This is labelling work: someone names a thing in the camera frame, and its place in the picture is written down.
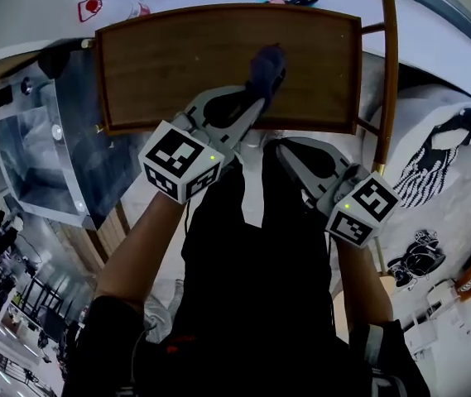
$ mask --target white cube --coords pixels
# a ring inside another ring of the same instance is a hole
[[[224,155],[163,121],[139,153],[151,184],[185,203],[220,176]]]
[[[326,230],[364,247],[378,235],[400,202],[393,188],[373,172],[334,206]]]

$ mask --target black wire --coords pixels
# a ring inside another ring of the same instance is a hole
[[[42,263],[42,258],[40,257],[40,253],[38,251],[36,251],[36,248],[27,240],[27,238],[25,238],[22,234],[18,234],[19,237],[22,237],[24,240],[26,240],[26,243],[29,244],[29,246],[31,246],[31,248],[33,249],[33,251],[36,253],[36,255],[38,256],[38,258],[40,259],[40,263]]]
[[[189,232],[189,228],[187,227],[187,222],[189,221],[189,207],[191,205],[191,200],[187,202],[187,207],[185,208],[185,221],[184,221],[184,229],[185,229],[185,236],[187,237],[187,232]]]

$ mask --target black sleeve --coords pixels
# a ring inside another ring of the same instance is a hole
[[[129,386],[132,354],[144,331],[142,317],[128,304],[97,298],[79,335],[62,395],[114,396]]]
[[[399,321],[383,327],[357,328],[349,338],[349,346],[372,367],[372,390],[378,390],[378,395],[430,396],[428,385],[406,347]]]

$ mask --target cable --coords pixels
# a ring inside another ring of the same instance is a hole
[[[27,240],[27,238],[25,238],[22,234],[18,233],[18,236],[19,237],[22,237],[24,240],[26,240],[26,243],[29,244],[29,246],[31,246],[31,248],[33,249],[33,251],[36,253],[36,255],[38,256],[38,258],[40,259],[40,263],[42,263],[42,258],[40,257],[40,253],[38,251],[36,251],[36,248]]]
[[[187,233],[189,232],[189,228],[187,227],[187,222],[189,221],[189,207],[191,205],[191,200],[187,202],[187,207],[185,208],[185,221],[184,221],[184,229],[185,229],[185,236],[187,237]]]

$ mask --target fluorescent light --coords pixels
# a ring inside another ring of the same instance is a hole
[[[0,372],[0,376],[7,382],[8,384],[11,384],[11,380],[9,380],[3,372]]]
[[[5,330],[7,331],[7,333],[8,333],[11,337],[18,339],[18,337],[17,337],[16,335],[14,335],[14,334],[11,332],[11,330],[10,330],[9,328],[5,328]]]
[[[38,354],[35,353],[30,347],[26,346],[25,344],[23,345],[27,350],[29,350],[31,353],[33,353],[36,357],[38,357]]]

